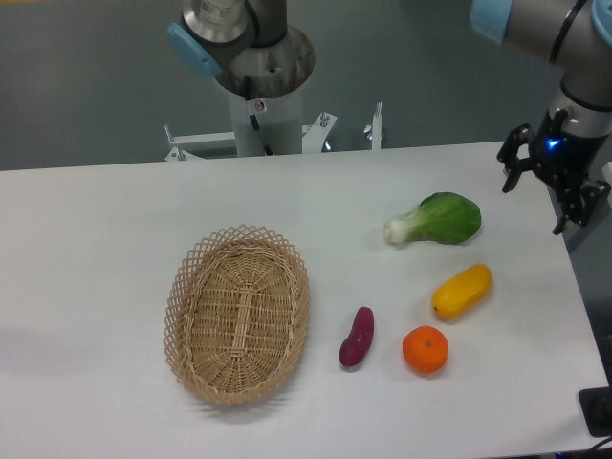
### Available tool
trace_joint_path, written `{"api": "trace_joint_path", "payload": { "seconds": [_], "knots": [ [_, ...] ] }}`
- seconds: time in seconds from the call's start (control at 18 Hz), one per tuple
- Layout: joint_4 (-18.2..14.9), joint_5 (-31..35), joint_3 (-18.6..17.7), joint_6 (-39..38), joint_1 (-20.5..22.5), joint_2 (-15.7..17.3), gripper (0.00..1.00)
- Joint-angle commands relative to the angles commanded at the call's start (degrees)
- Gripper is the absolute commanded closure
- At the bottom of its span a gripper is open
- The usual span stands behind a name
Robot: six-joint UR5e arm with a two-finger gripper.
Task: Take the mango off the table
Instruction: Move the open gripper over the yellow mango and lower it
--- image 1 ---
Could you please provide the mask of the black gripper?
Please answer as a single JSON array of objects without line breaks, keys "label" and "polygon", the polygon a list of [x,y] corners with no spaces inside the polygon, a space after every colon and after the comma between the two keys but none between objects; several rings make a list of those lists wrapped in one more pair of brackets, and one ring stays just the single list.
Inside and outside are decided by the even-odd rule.
[{"label": "black gripper", "polygon": [[[570,107],[546,115],[536,135],[529,123],[509,132],[496,159],[504,165],[506,176],[503,193],[512,191],[521,175],[533,171],[539,180],[552,188],[561,215],[553,229],[562,234],[572,225],[586,228],[603,209],[610,196],[606,181],[589,181],[588,170],[602,146],[602,136],[588,137],[569,132],[573,114]],[[529,156],[520,158],[519,149],[529,145]]]}]

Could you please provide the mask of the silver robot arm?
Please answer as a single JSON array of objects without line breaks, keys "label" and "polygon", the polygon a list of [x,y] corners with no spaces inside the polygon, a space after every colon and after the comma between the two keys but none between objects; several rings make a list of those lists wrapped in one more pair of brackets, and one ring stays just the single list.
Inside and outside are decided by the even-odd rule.
[{"label": "silver robot arm", "polygon": [[534,175],[556,195],[556,234],[586,226],[611,186],[589,168],[611,135],[611,4],[608,1],[474,1],[472,28],[544,58],[563,76],[538,129],[514,128],[497,153],[503,192]]}]

